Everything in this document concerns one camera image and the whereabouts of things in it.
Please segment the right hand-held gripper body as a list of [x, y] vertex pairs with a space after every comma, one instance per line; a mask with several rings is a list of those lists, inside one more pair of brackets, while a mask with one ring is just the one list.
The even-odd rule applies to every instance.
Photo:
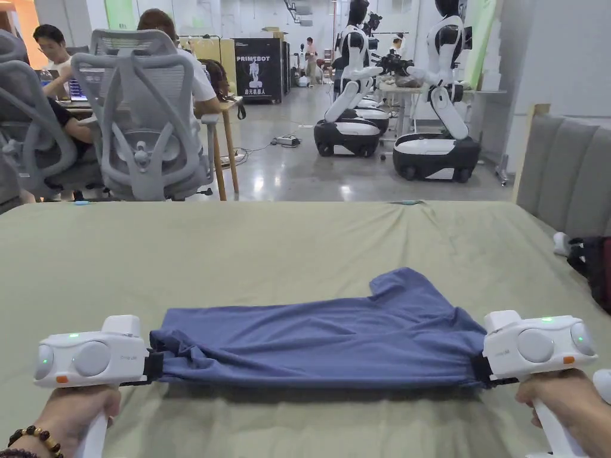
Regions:
[[[472, 360], [479, 381], [487, 386], [521, 383], [532, 375], [582, 367], [598, 359], [588, 328], [571, 315], [523, 318], [517, 311], [490, 312], [481, 353]], [[591, 381], [600, 393], [600, 377]], [[533, 402], [549, 447], [539, 457], [590, 457], [556, 415]]]

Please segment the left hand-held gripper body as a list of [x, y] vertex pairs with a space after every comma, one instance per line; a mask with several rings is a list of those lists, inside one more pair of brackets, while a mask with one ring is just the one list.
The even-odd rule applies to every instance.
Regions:
[[150, 385], [162, 376], [163, 354], [149, 348], [135, 315], [108, 316], [101, 329], [40, 341], [33, 383], [41, 388]]

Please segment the person's left hand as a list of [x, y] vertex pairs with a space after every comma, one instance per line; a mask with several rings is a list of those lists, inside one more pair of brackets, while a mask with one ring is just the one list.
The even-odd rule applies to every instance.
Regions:
[[58, 388], [33, 425], [50, 433], [51, 439], [60, 444], [64, 457], [75, 457], [95, 418], [102, 414], [108, 428], [113, 425], [120, 406], [121, 393], [114, 386]]

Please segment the person's right hand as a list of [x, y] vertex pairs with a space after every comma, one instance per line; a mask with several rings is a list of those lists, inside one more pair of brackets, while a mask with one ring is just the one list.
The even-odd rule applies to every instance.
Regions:
[[531, 408], [532, 424], [542, 428], [535, 400], [556, 415], [590, 457], [610, 457], [610, 406], [584, 372], [535, 374], [519, 384], [516, 401]]

